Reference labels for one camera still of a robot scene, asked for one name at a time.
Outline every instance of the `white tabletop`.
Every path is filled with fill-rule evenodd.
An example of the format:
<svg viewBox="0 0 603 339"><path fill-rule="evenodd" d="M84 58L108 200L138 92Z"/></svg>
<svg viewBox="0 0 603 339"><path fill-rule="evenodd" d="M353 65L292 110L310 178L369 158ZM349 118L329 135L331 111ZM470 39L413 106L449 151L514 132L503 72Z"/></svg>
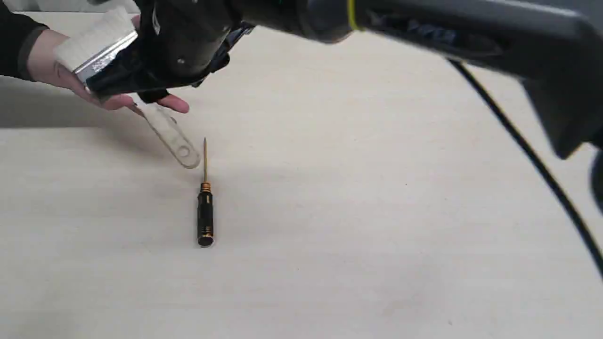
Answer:
<svg viewBox="0 0 603 339"><path fill-rule="evenodd" d="M35 14L73 34L98 14ZM555 158L521 87L479 71L603 242L594 151ZM603 286L546 185L439 57L258 29L147 123L0 80L0 338L601 338Z"/></svg>

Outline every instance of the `white bristle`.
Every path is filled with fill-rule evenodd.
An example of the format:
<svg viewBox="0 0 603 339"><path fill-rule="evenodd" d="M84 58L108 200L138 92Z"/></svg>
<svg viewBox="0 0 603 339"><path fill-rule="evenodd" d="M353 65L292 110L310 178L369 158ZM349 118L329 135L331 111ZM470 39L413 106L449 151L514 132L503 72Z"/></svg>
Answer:
<svg viewBox="0 0 603 339"><path fill-rule="evenodd" d="M54 54L61 65L73 72L134 30L127 11L120 6L104 13L94 25L56 47Z"/></svg>

